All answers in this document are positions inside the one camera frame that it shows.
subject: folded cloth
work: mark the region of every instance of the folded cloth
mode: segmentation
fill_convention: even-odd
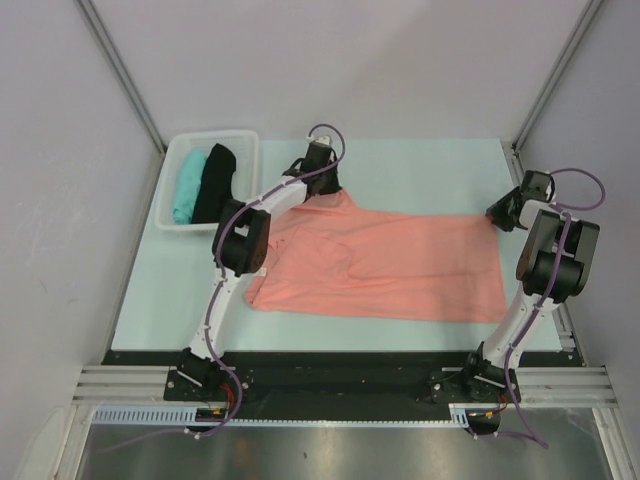
[[[191,223],[217,223],[227,200],[233,198],[231,179],[236,171],[236,157],[217,143],[211,149],[202,171],[200,192]]]
[[[449,322],[506,313],[498,239],[484,215],[375,212],[342,190],[276,220],[264,267],[245,294],[260,310]]]
[[[173,196],[173,221],[176,225],[189,225],[193,209],[200,193],[200,178],[207,156],[200,150],[192,150],[184,159],[176,180]]]

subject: metal plate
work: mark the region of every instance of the metal plate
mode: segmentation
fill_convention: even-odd
[[[550,444],[510,438],[474,441],[461,429],[225,428],[193,440],[158,436],[110,453],[100,449],[154,431],[96,425],[81,480],[224,478],[260,480],[610,479],[590,410],[527,412]],[[501,430],[520,429],[506,412]]]

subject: black cloth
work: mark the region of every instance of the black cloth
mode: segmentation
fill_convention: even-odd
[[[236,157],[227,147],[215,144],[202,171],[200,193],[193,208],[191,223],[218,223],[231,194],[231,179],[236,171]]]

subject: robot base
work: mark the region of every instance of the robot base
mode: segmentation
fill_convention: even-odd
[[[500,403],[500,396],[509,398],[504,370],[482,360],[482,346],[469,354],[464,367],[458,372],[435,371],[429,374],[433,403]],[[515,396],[520,401],[518,381],[513,370],[509,378]]]

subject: teal cloth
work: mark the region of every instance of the teal cloth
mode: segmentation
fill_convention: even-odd
[[[173,221],[176,225],[191,223],[193,207],[200,193],[200,180],[206,163],[207,156],[200,150],[192,150],[184,160],[173,196]]]

